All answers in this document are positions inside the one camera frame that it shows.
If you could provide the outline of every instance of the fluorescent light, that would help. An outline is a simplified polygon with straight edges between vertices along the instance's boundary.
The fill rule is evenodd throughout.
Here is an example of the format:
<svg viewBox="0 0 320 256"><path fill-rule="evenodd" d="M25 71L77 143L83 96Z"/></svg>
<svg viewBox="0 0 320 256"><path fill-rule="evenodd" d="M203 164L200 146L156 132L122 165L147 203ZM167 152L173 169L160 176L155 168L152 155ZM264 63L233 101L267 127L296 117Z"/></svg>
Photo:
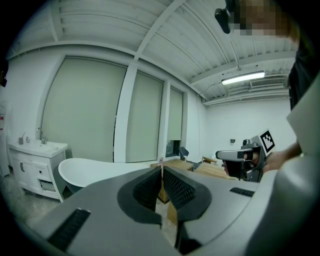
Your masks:
<svg viewBox="0 0 320 256"><path fill-rule="evenodd" d="M248 73L248 74L242 74L238 76L234 76L228 79L222 80L222 84L229 85L233 83L237 83L240 81L245 81L245 80L250 80L250 79L257 79L257 78L264 78L265 77L265 72L264 71L258 71L258 72L253 72L253 73Z"/></svg>

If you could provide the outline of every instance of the white bathtub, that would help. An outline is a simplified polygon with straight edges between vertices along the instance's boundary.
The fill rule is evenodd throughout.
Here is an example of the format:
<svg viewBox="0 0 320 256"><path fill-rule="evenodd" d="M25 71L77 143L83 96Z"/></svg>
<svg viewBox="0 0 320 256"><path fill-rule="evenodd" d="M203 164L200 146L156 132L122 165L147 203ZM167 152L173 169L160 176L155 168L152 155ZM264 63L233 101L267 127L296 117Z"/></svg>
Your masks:
<svg viewBox="0 0 320 256"><path fill-rule="evenodd" d="M58 170L68 188L75 193L92 183L149 167L143 163L114 163L69 158L59 164Z"/></svg>

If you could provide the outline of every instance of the faucet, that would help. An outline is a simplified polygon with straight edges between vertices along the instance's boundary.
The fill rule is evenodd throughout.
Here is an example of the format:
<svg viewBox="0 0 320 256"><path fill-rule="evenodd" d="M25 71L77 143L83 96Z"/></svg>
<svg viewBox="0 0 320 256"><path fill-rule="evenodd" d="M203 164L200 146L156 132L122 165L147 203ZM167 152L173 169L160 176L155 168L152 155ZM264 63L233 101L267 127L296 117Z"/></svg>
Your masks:
<svg viewBox="0 0 320 256"><path fill-rule="evenodd" d="M42 128L39 127L38 129L36 129L36 132L38 133L40 131L40 140L41 140L41 144L46 144L47 143L47 137L44 136L44 132L42 131Z"/></svg>

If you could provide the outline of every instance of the window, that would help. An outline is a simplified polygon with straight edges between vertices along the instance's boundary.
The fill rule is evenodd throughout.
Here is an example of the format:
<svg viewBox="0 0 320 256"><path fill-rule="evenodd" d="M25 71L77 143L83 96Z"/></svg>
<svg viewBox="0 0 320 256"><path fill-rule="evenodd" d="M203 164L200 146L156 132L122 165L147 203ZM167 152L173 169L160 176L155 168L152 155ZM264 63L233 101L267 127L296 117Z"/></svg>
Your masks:
<svg viewBox="0 0 320 256"><path fill-rule="evenodd" d="M165 157L179 156L180 140L168 140L166 143Z"/></svg>
<svg viewBox="0 0 320 256"><path fill-rule="evenodd" d="M170 90L169 122L166 144L166 157L179 155L182 127L183 94L174 88Z"/></svg>
<svg viewBox="0 0 320 256"><path fill-rule="evenodd" d="M126 69L102 61L66 58L49 91L45 136L68 143L67 158L113 162L116 111Z"/></svg>
<svg viewBox="0 0 320 256"><path fill-rule="evenodd" d="M125 161L157 159L163 82L137 73L128 118Z"/></svg>

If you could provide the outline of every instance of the ceiling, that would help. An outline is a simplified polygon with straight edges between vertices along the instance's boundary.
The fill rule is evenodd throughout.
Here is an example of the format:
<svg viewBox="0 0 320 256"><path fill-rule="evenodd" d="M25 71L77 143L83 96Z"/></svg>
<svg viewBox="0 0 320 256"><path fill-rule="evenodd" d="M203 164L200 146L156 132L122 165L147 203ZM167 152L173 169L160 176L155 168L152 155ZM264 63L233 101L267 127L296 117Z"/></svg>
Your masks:
<svg viewBox="0 0 320 256"><path fill-rule="evenodd" d="M214 17L224 7L224 0L53 0L30 18L7 57L54 45L94 45L153 63L198 94L205 91L207 105L265 91L264 97L277 98L280 91L287 97L282 83L295 61L295 45L224 34ZM253 81L221 84L261 70L267 78L258 91Z"/></svg>

